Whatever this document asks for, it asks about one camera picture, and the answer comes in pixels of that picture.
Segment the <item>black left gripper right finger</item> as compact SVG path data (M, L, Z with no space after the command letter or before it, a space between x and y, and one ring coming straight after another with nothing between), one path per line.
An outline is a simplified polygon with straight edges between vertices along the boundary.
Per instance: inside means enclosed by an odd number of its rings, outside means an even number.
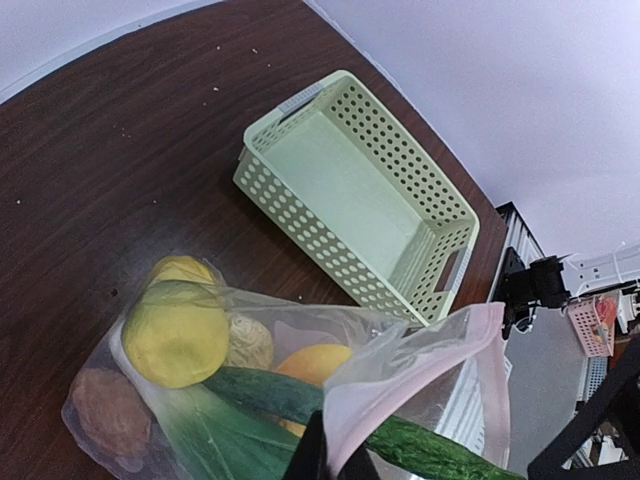
M380 480L380 476L364 445L349 458L339 473L340 480Z

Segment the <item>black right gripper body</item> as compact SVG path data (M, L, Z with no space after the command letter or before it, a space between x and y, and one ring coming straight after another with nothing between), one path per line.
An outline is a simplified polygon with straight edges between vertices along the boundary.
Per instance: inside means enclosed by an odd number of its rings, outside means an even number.
M566 470L564 462L605 421L620 434L628 458ZM578 414L528 465L530 479L637 479L639 477L639 340L632 340Z

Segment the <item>green bok choy toy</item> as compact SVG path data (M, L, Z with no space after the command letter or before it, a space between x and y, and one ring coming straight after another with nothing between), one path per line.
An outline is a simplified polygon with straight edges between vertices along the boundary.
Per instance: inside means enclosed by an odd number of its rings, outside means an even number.
M298 438L201 385L141 394L193 479L280 479Z

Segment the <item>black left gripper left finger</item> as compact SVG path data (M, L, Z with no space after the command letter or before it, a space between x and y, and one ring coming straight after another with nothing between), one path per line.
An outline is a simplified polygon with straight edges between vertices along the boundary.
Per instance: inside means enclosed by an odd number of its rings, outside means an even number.
M329 478L323 416L321 411L316 411L312 414L282 479L326 480Z

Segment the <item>beige walnut toy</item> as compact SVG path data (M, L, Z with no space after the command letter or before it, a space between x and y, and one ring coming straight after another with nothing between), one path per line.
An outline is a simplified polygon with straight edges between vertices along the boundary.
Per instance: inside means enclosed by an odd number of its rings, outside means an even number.
M274 360L271 332L260 322L234 314L231 317L229 351L224 365L270 370Z

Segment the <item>green pepper toy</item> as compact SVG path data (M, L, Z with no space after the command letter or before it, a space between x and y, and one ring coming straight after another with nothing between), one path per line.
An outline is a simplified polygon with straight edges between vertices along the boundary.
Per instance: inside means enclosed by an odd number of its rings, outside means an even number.
M168 256L152 268L143 293L158 298L190 298L219 285L212 270L196 258Z

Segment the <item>clear zip top bag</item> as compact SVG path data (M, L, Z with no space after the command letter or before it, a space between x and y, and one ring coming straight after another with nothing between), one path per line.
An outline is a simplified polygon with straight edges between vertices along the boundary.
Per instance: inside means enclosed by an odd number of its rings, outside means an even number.
M341 479L375 454L425 479L505 479L503 307L431 326L180 280L144 289L61 411L119 479Z

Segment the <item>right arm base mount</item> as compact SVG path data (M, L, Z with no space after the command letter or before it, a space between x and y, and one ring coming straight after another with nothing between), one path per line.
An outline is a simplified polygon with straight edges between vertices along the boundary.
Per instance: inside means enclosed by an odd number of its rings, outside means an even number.
M533 322L537 307L562 308L571 298L562 279L564 265L557 256L526 266L513 247L506 249L493 300L505 304L502 338L508 340L520 321Z

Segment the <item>yellow lemon toy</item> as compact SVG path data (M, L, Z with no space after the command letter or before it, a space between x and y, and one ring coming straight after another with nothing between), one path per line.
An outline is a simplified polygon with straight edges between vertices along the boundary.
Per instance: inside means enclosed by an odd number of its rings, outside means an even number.
M146 380L176 389L197 384L223 365L230 319L215 302L141 300L124 323L124 352Z

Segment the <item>brown potato toy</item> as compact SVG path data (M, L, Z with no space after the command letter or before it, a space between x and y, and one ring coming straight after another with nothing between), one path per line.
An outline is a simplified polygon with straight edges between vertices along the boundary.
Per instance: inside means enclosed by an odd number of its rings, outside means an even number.
M85 368L71 386L80 425L98 449L112 457L143 456L151 437L151 414L121 373Z

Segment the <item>dark green cucumber toy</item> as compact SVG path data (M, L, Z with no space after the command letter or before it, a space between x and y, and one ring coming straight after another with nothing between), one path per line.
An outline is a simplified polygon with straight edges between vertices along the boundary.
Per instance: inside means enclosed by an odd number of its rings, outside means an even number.
M210 391L251 409L299 424L322 409L320 388L260 369L221 367L203 381ZM398 416L385 420L365 442L386 462L424 479L519 479L466 447Z

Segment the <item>orange mango slice toy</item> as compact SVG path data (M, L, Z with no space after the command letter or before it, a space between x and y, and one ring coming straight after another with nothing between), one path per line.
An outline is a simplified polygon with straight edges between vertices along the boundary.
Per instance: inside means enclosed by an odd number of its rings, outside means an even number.
M274 372L322 387L350 357L352 350L339 344L317 344L291 354Z

